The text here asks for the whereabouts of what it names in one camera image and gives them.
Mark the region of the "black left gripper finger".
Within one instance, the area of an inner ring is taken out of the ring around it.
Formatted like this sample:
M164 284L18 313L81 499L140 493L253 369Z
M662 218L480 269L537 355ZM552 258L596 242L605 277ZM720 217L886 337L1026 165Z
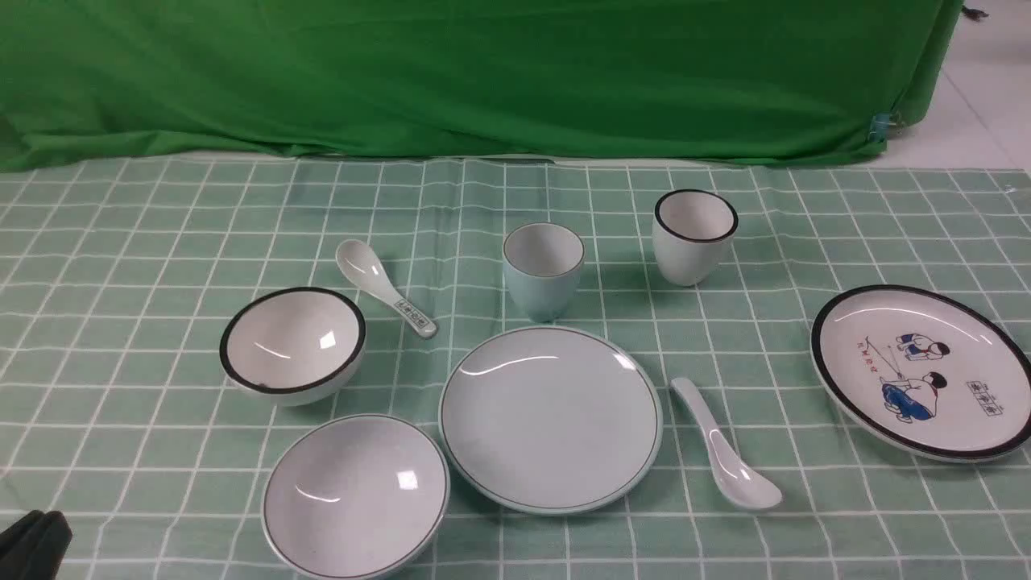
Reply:
M2 579L55 579L72 541L60 511L29 511L1 533Z

